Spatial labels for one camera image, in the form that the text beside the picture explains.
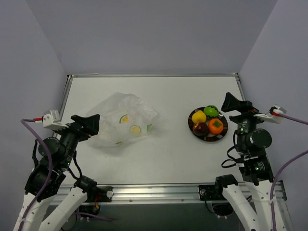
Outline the orange fake fruit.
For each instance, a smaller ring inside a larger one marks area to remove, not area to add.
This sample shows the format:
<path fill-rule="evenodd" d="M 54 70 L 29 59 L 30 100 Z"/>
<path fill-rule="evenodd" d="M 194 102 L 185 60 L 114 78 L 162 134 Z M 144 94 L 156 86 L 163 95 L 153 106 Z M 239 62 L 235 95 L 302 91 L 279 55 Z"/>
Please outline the orange fake fruit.
<path fill-rule="evenodd" d="M 207 126 L 209 128 L 209 132 L 214 135 L 220 134 L 224 129 L 222 121 L 218 118 L 213 118 L 209 120 Z"/>

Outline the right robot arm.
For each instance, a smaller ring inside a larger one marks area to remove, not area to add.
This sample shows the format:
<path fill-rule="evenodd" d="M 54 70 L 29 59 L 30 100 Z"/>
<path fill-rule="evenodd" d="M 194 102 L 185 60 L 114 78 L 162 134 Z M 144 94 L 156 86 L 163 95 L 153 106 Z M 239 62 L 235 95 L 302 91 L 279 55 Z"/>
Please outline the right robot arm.
<path fill-rule="evenodd" d="M 263 114 L 250 101 L 240 101 L 230 92 L 226 93 L 221 109 L 223 112 L 239 112 L 239 115 L 229 117 L 237 124 L 234 149 L 240 157 L 235 163 L 254 206 L 241 192 L 239 182 L 233 175 L 216 177 L 215 196 L 228 201 L 246 231 L 285 231 L 287 226 L 274 193 L 276 179 L 266 153 L 272 137 L 257 125 L 263 122 L 279 124 L 287 111 L 274 105 Z"/>

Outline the dark red fake fruit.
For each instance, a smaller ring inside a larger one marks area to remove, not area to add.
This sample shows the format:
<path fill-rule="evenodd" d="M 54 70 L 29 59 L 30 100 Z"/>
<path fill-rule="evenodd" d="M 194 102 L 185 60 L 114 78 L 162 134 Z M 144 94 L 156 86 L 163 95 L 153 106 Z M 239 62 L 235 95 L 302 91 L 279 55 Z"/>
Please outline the dark red fake fruit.
<path fill-rule="evenodd" d="M 192 131 L 196 136 L 207 136 L 209 134 L 209 128 L 205 122 L 194 124 Z"/>

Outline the green fake fruit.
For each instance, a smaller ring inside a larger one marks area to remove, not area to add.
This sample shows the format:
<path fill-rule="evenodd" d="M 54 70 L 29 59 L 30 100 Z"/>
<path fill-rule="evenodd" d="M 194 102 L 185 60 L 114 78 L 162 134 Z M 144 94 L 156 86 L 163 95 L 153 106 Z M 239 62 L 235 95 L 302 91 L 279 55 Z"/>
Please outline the green fake fruit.
<path fill-rule="evenodd" d="M 203 109 L 203 112 L 207 117 L 214 118 L 219 115 L 219 110 L 214 105 L 208 105 Z"/>

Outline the translucent plastic bag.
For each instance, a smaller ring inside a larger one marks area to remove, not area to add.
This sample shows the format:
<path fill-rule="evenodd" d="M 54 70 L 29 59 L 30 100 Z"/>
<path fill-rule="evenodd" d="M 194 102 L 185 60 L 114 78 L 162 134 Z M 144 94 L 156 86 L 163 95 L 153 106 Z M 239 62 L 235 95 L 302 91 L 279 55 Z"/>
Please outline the translucent plastic bag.
<path fill-rule="evenodd" d="M 147 136 L 160 114 L 145 100 L 116 92 L 91 108 L 87 116 L 100 115 L 99 132 L 88 140 L 93 148 L 118 147 Z"/>

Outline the yellow fake lemon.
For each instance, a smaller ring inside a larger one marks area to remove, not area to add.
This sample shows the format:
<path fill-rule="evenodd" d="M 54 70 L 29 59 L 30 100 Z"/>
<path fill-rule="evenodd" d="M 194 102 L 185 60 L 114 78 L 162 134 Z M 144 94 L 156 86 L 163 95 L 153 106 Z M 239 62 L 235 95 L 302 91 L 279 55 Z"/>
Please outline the yellow fake lemon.
<path fill-rule="evenodd" d="M 192 115 L 192 122 L 194 124 L 198 124 L 199 122 L 205 123 L 206 120 L 207 120 L 206 114 L 203 111 L 201 111 L 201 110 L 195 112 Z"/>

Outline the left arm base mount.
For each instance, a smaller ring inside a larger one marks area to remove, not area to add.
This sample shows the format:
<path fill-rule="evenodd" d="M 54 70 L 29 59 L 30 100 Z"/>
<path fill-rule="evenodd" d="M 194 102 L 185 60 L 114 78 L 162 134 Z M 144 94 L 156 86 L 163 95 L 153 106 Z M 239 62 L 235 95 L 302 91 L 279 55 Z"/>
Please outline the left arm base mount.
<path fill-rule="evenodd" d="M 90 196 L 88 196 L 84 205 L 80 205 L 77 212 L 81 217 L 94 218 L 101 210 L 100 203 L 111 202 L 114 195 L 113 187 L 111 186 L 99 186 L 94 190 Z"/>

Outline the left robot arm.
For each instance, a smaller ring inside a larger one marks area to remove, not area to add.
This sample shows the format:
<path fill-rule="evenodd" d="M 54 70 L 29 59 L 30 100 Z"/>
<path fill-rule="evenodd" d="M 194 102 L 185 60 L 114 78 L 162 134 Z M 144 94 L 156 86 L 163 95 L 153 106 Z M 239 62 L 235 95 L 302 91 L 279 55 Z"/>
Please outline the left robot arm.
<path fill-rule="evenodd" d="M 34 168 L 27 180 L 23 205 L 15 231 L 57 231 L 83 202 L 99 194 L 97 182 L 81 174 L 73 188 L 48 216 L 45 213 L 64 181 L 70 164 L 76 163 L 77 145 L 99 132 L 100 115 L 71 116 L 72 123 L 61 123 L 57 110 L 42 117 L 22 119 L 21 123 L 35 136 L 32 157 Z"/>

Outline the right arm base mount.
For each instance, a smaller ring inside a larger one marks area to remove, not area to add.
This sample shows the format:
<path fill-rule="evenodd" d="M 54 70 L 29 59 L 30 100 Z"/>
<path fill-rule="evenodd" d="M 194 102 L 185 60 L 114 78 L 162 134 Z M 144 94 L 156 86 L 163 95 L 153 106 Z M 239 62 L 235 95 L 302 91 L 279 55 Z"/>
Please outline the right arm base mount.
<path fill-rule="evenodd" d="M 218 217 L 227 217 L 234 213 L 233 207 L 227 202 L 214 184 L 202 184 L 198 186 L 199 199 L 204 201 L 205 206 L 211 214 Z"/>

